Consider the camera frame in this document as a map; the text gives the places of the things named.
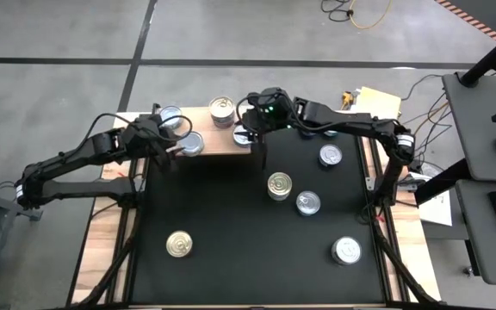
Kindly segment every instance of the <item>wooden table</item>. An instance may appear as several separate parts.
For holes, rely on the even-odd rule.
[[[374,116],[385,119],[396,117],[399,107],[400,99],[398,97],[363,88],[361,95],[357,98],[356,111],[368,112]],[[193,121],[193,130],[200,133],[204,138],[205,147],[201,156],[247,153],[250,151],[249,149],[240,148],[234,144],[231,128],[219,129],[214,126],[208,108],[182,108],[182,111],[185,116],[188,116]],[[128,112],[121,113],[120,115],[133,121],[139,113]],[[178,133],[187,130],[187,125],[185,123],[186,122],[178,129]],[[124,125],[125,123],[123,121],[116,120],[114,127],[123,127]],[[364,139],[363,143],[367,166],[369,167],[369,176],[374,177],[375,167],[373,166],[369,142]],[[381,149],[381,146],[379,146],[379,153],[383,165],[382,169],[384,170],[388,162],[388,156]],[[116,163],[106,164],[102,169],[102,178],[114,179],[118,176],[126,176],[128,170],[129,163],[124,163],[122,165]],[[398,192],[397,199],[402,202],[415,204],[413,194],[406,192]],[[108,198],[97,198],[93,212],[95,213],[97,210],[112,204],[112,202],[113,201]],[[128,231],[133,224],[135,210],[130,210],[129,212]],[[419,210],[398,203],[392,207],[392,215],[403,263],[411,271],[412,275],[418,283],[422,285],[425,291],[436,300],[440,300],[436,277],[431,265],[428,246],[420,222]],[[86,297],[110,266],[115,248],[120,216],[121,210],[118,207],[113,207],[100,213],[90,222],[72,302],[81,301]],[[121,266],[121,271],[117,277],[115,301],[121,300],[127,263],[128,261],[126,260]],[[395,270],[389,260],[387,260],[387,272],[392,288],[392,296],[395,300],[400,300],[400,291],[396,280]],[[416,301],[412,294],[411,299],[412,301]]]

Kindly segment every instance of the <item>paper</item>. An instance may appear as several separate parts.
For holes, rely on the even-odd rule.
[[[418,173],[410,173],[412,177],[419,180],[430,180],[431,177],[424,176]],[[432,223],[453,226],[451,219],[451,203],[449,191],[431,198],[429,201],[418,206],[420,211],[420,219]]]

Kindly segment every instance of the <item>metal can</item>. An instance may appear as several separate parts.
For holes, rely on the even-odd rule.
[[[229,128],[234,123],[234,105],[230,98],[217,97],[210,102],[209,107],[216,127]]]
[[[197,132],[190,132],[185,138],[179,140],[179,145],[183,147],[185,156],[194,157],[204,149],[204,139]]]
[[[332,258],[338,264],[355,264],[361,258],[361,246],[352,237],[342,237],[332,245]]]
[[[168,106],[160,110],[160,117],[162,117],[162,121],[165,121],[172,116],[178,116],[178,115],[183,115],[183,112],[181,112],[181,109],[176,106]],[[181,126],[181,124],[183,124],[183,118],[176,117],[169,121],[164,122],[161,126],[170,129],[177,129]]]
[[[298,207],[301,215],[313,215],[320,209],[320,199],[312,191],[304,190],[296,198],[296,207]]]
[[[193,239],[184,231],[176,231],[168,237],[165,248],[173,257],[185,257],[193,248]]]
[[[232,139],[237,146],[250,147],[251,142],[248,140],[248,137],[237,133],[248,133],[248,131],[244,127],[242,127],[242,125],[238,125],[234,128],[234,130],[232,131]]]
[[[338,135],[338,132],[337,131],[334,131],[334,130],[327,130],[324,132],[325,136],[329,137],[329,138],[334,138]]]
[[[267,180],[267,192],[275,201],[283,201],[290,194],[292,189],[292,179],[282,172],[275,172]]]
[[[342,151],[335,145],[325,145],[320,148],[319,161],[325,167],[334,166],[342,160]]]

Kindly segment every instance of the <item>yellow cable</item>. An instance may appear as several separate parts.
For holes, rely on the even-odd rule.
[[[413,135],[416,135],[417,132],[420,130],[420,128],[428,121],[428,119],[431,119],[434,115],[436,115],[439,111],[441,111],[442,108],[447,108],[448,102],[444,103],[441,107],[437,108],[432,114],[430,114],[430,117],[426,118],[423,120],[420,125],[418,125],[417,130],[414,131]]]
[[[351,2],[351,4],[350,4],[350,10],[353,10],[353,5],[355,4],[355,2],[356,2],[356,1],[357,1],[357,0],[353,0],[353,1]],[[378,25],[378,23],[380,23],[380,22],[384,19],[384,17],[386,17],[386,14],[388,13],[389,8],[392,6],[392,2],[393,2],[393,1],[394,1],[394,0],[389,0],[389,3],[387,4],[387,8],[386,8],[386,11],[384,12],[384,14],[380,17],[380,19],[378,20],[378,22],[375,22],[374,24],[372,24],[372,25],[370,25],[370,26],[359,26],[359,25],[357,25],[357,23],[356,23],[356,22],[355,22],[355,20],[353,19],[353,15],[350,15],[350,21],[351,21],[351,23],[353,24],[353,26],[355,26],[355,27],[357,27],[357,28],[359,28],[359,29],[363,29],[363,30],[364,30],[364,29],[371,29],[372,27],[374,27],[374,26]]]

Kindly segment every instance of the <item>gray floor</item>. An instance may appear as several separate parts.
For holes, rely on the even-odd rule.
[[[371,22],[384,3],[357,2],[357,20]],[[147,4],[0,0],[0,57],[130,58]],[[143,57],[472,62],[494,45],[433,0],[396,0],[384,23],[369,31],[328,21],[318,1],[159,0]],[[127,70],[113,65],[0,65],[0,181],[16,180],[26,164],[73,148],[96,115],[115,112]],[[142,66],[127,110],[147,111],[153,102],[203,106],[215,96],[239,99],[276,85],[291,96],[337,107],[344,90],[368,86],[405,96],[424,75],[450,72]],[[442,93],[439,78],[423,82],[403,103],[401,121],[426,112]],[[96,130],[110,124],[101,120]],[[424,126],[422,133],[429,128]],[[423,138],[419,134],[418,143]],[[461,157],[454,128],[426,153],[427,160],[443,167]],[[93,167],[67,178],[90,180],[99,173]],[[0,264],[0,305],[33,309],[64,304],[91,203],[57,201],[44,207],[39,223],[16,221]],[[462,244],[430,245],[444,300],[496,307],[496,287],[459,272],[468,264]]]

